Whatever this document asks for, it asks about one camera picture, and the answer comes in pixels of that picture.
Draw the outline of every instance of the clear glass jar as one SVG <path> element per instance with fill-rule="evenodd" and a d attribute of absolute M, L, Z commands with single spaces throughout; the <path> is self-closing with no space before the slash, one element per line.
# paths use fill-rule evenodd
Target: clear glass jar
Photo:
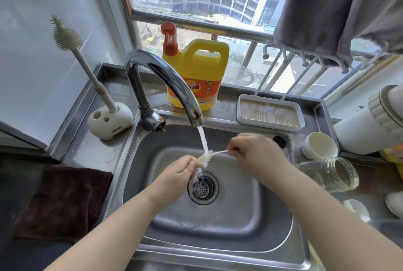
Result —
<path fill-rule="evenodd" d="M 327 192 L 345 192 L 357 188 L 360 183 L 354 166 L 342 157 L 301 163 L 300 170 Z"/>

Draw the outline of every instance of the brush holder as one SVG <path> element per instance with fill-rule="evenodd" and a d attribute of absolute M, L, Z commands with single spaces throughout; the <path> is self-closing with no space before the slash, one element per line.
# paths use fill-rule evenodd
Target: brush holder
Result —
<path fill-rule="evenodd" d="M 133 124 L 133 114 L 123 103 L 115 103 L 119 111 L 109 112 L 107 106 L 104 106 L 88 117 L 87 123 L 89 131 L 102 140 L 110 140 L 114 135 L 130 128 Z"/>

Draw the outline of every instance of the stainless steel sink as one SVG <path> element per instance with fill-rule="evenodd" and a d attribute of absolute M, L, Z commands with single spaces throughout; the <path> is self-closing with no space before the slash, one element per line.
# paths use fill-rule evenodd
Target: stainless steel sink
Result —
<path fill-rule="evenodd" d="M 164 115 L 164 133 L 145 131 L 140 124 L 132 128 L 106 217 L 174 160 L 203 153 L 198 130 L 186 117 L 169 113 Z M 293 163 L 291 133 L 223 120 L 207 120 L 203 127 L 214 151 L 225 150 L 240 132 L 280 135 Z M 204 181 L 195 188 L 189 185 L 177 202 L 155 217 L 134 258 L 229 270 L 309 269 L 306 241 L 279 197 L 250 178 L 228 154 L 214 156 L 205 171 Z"/>
<path fill-rule="evenodd" d="M 214 151 L 225 150 L 236 136 L 235 132 L 212 128 L 204 128 L 204 132 L 209 149 Z M 134 156 L 123 202 L 186 154 L 203 154 L 196 128 L 173 124 L 163 134 L 147 134 Z M 234 157 L 214 156 L 206 171 L 209 175 L 196 190 L 190 185 L 177 202 L 155 217 L 146 237 L 209 249 L 252 252 L 272 250 L 286 239 L 292 223 L 288 208 L 273 192 L 250 178 Z M 214 200 L 204 205 L 206 198 Z"/>

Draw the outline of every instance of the towel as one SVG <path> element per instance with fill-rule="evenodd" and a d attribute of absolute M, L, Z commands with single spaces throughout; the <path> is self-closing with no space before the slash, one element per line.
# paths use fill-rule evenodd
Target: towel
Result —
<path fill-rule="evenodd" d="M 112 176 L 90 168 L 48 167 L 17 220 L 14 237 L 82 238 L 99 218 Z"/>
<path fill-rule="evenodd" d="M 333 55 L 347 67 L 357 37 L 402 54 L 403 0 L 286 0 L 273 34 L 279 45 Z"/>

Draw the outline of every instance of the sink basin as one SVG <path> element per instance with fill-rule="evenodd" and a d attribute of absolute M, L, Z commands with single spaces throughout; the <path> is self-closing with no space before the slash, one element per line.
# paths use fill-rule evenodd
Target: sink basin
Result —
<path fill-rule="evenodd" d="M 234 131 L 204 127 L 209 150 L 225 150 Z M 170 124 L 150 132 L 138 144 L 123 192 L 128 201 L 150 185 L 171 162 L 203 154 L 196 128 Z M 191 185 L 177 202 L 160 212 L 145 237 L 199 248 L 264 252 L 285 241 L 292 215 L 273 192 L 250 178 L 228 154 L 214 156 L 206 178 Z"/>

